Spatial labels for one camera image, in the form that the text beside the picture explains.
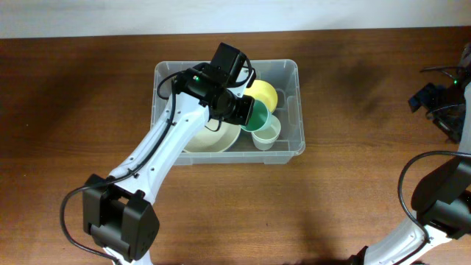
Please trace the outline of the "yellow bowl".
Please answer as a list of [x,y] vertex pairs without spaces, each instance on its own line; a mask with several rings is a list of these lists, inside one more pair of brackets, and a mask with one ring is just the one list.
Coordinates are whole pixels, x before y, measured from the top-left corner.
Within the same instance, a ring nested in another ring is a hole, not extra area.
[[275,88],[263,80],[255,80],[250,88],[247,88],[244,95],[251,96],[261,101],[273,113],[277,107],[278,95]]

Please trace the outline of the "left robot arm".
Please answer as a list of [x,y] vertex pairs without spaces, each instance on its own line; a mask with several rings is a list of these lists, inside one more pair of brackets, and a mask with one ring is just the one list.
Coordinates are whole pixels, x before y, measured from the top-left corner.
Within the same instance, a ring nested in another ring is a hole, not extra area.
[[164,111],[132,154],[108,177],[91,175],[82,188],[83,229],[114,264],[150,264],[160,223],[153,209],[165,176],[187,143],[211,120],[246,125],[255,100],[249,58],[220,43],[212,60],[163,79]]

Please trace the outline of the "clear plastic storage container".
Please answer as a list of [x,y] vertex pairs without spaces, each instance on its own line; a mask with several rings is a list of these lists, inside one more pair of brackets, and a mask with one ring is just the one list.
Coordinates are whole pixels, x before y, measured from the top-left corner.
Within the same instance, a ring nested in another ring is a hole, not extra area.
[[286,164],[305,150],[299,72],[297,64],[285,60],[253,60],[256,78],[274,86],[278,101],[274,116],[281,123],[280,135],[272,148],[257,149],[248,132],[241,131],[235,143],[224,152],[182,152],[176,166],[211,163]]

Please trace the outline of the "grey cup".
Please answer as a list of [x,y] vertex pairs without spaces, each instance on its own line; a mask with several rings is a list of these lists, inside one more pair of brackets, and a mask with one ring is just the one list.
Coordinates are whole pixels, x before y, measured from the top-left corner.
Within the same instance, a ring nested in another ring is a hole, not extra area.
[[273,142],[262,142],[262,141],[257,141],[256,139],[254,139],[253,144],[260,151],[266,151],[266,150],[271,149],[274,146],[275,142],[274,141]]

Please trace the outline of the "cream cup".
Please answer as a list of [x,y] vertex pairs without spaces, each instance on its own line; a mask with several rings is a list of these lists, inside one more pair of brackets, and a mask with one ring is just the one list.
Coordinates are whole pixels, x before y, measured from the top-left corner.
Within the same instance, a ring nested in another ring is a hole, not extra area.
[[252,133],[252,138],[260,144],[272,144],[280,135],[281,123],[276,116],[271,116],[271,124],[265,130]]

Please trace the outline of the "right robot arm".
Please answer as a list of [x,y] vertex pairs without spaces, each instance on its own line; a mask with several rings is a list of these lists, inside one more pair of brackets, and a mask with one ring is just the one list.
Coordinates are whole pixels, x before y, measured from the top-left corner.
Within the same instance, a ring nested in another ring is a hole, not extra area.
[[[433,70],[448,75],[452,84],[446,88],[428,83],[408,105],[412,112],[424,108],[426,117],[458,144],[458,150],[424,152],[407,162],[397,184],[406,218],[382,241],[351,255],[348,264],[418,264],[434,247],[470,234],[470,45],[465,45],[457,64]],[[425,175],[406,204],[407,171],[417,161],[436,155],[450,160]]]

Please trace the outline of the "beige plate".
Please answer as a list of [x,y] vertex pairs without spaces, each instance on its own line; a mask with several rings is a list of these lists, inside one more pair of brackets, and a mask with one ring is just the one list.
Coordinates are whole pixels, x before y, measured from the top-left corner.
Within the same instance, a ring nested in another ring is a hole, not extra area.
[[184,152],[224,152],[238,139],[241,133],[239,125],[222,122],[218,130],[219,121],[211,119],[206,125],[187,143]]

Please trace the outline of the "green cup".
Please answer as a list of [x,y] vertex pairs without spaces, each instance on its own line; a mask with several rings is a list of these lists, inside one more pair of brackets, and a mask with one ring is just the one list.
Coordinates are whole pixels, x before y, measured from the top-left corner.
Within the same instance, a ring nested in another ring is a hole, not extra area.
[[249,118],[247,125],[241,125],[241,129],[247,132],[256,132],[265,130],[272,120],[272,112],[261,101],[255,100],[252,109],[252,115]]

